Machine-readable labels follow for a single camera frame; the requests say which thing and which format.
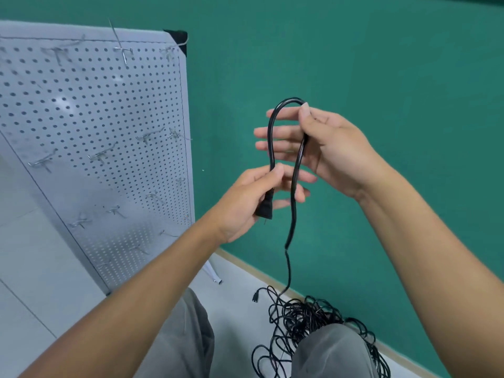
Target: cable connector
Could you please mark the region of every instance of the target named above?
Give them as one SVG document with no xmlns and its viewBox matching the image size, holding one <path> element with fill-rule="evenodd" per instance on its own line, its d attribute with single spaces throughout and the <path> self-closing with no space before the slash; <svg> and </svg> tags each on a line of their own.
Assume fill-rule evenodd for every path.
<svg viewBox="0 0 504 378">
<path fill-rule="evenodd" d="M 254 297 L 252 297 L 252 301 L 253 301 L 253 302 L 257 302 L 257 301 L 259 300 L 259 291 L 260 291 L 260 290 L 261 290 L 261 289 L 258 289 L 258 290 L 256 290 L 256 291 L 255 291 L 255 293 L 254 293 Z"/>
<path fill-rule="evenodd" d="M 255 209 L 254 215 L 265 218 L 273 219 L 273 195 L 275 194 L 275 189 L 267 191 L 264 195 L 264 200 L 259 203 Z"/>
</svg>

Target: white pegboard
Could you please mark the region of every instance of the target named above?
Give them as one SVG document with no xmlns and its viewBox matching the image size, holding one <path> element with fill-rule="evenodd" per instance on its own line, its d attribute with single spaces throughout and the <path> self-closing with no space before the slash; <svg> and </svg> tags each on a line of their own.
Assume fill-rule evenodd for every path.
<svg viewBox="0 0 504 378">
<path fill-rule="evenodd" d="M 111 28 L 0 23 L 0 131 L 110 290 L 194 221 L 185 56 L 116 31 L 127 66 Z"/>
</svg>

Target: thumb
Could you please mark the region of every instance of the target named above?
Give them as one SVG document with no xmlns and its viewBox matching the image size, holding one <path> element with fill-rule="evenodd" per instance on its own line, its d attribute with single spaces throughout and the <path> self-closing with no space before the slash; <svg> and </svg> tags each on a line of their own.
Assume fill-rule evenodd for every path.
<svg viewBox="0 0 504 378">
<path fill-rule="evenodd" d="M 249 184 L 249 186 L 253 189 L 254 192 L 256 192 L 258 196 L 262 196 L 267 191 L 279 185 L 282 182 L 283 175 L 283 164 L 277 163 L 273 170 L 269 171 L 261 179 L 256 180 L 252 184 Z"/>
<path fill-rule="evenodd" d="M 327 140 L 331 138 L 333 128 L 313 118 L 308 102 L 301 105 L 298 120 L 301 129 L 308 134 L 308 136 L 317 140 L 321 145 L 327 144 Z"/>
</svg>

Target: black cable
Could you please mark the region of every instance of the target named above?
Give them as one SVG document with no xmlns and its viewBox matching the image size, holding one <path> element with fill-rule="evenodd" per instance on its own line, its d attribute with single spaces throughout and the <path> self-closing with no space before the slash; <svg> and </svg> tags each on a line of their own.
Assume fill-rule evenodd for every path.
<svg viewBox="0 0 504 378">
<path fill-rule="evenodd" d="M 297 103 L 299 105 L 305 102 L 300 98 L 287 98 L 281 101 L 277 107 L 273 109 L 270 120 L 268 122 L 268 155 L 270 157 L 270 170 L 275 167 L 275 152 L 273 150 L 273 126 L 277 115 L 282 108 L 290 103 Z M 315 299 L 312 296 L 306 296 L 304 301 L 298 299 L 292 299 L 289 301 L 284 301 L 280 297 L 290 288 L 291 284 L 291 268 L 289 259 L 289 245 L 294 236 L 294 231 L 296 229 L 297 222 L 297 212 L 296 212 L 296 185 L 297 178 L 299 175 L 299 167 L 301 166 L 301 160 L 303 158 L 303 153 L 308 142 L 308 135 L 303 134 L 301 140 L 301 145 L 299 146 L 299 151 L 297 153 L 296 162 L 294 164 L 294 171 L 292 173 L 292 185 L 290 189 L 290 207 L 291 207 L 291 222 L 289 228 L 289 234 L 287 240 L 285 241 L 285 259 L 287 261 L 287 272 L 288 279 L 286 287 L 277 293 L 272 286 L 267 288 L 258 289 L 252 301 L 257 302 L 259 299 L 259 292 L 264 289 L 268 292 L 268 295 L 273 301 L 270 305 L 268 312 L 270 315 L 270 324 L 275 324 L 275 330 L 273 331 L 273 336 L 271 337 L 270 345 L 258 345 L 252 352 L 252 366 L 254 367 L 255 373 L 260 378 L 266 378 L 261 372 L 261 361 L 263 359 L 268 359 L 271 366 L 275 372 L 274 378 L 281 378 L 280 371 L 283 373 L 284 378 L 287 378 L 283 362 L 292 362 L 292 356 L 294 355 L 299 342 L 307 337 L 310 333 L 317 329 L 322 328 L 328 324 L 353 324 L 358 330 L 359 335 L 362 337 L 366 346 L 368 347 L 369 354 L 373 359 L 373 362 L 378 371 L 378 375 L 382 378 L 390 378 L 390 369 L 387 362 L 380 355 L 375 346 L 376 337 L 373 332 L 368 331 L 367 327 L 356 318 L 344 319 L 341 316 L 339 310 L 333 307 L 329 302 L 322 299 Z M 264 200 L 257 207 L 255 214 L 267 219 L 273 218 L 273 195 L 274 189 L 269 190 L 265 194 Z M 285 331 L 280 327 L 280 320 L 282 319 L 283 327 Z M 278 358 L 273 352 L 273 346 L 276 345 L 281 351 L 282 355 Z M 267 355 L 260 356 L 254 363 L 254 355 L 257 350 L 265 349 Z M 286 354 L 289 358 L 283 359 L 283 355 Z"/>
</svg>

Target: gray pants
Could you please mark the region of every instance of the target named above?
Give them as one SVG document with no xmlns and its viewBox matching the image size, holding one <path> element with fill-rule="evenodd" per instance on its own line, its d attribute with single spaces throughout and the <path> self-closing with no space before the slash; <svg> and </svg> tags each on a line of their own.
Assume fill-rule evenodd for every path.
<svg viewBox="0 0 504 378">
<path fill-rule="evenodd" d="M 196 294 L 187 289 L 163 324 L 135 378 L 208 378 L 214 333 Z M 378 378 L 362 338 L 332 324 L 299 343 L 292 378 Z"/>
</svg>

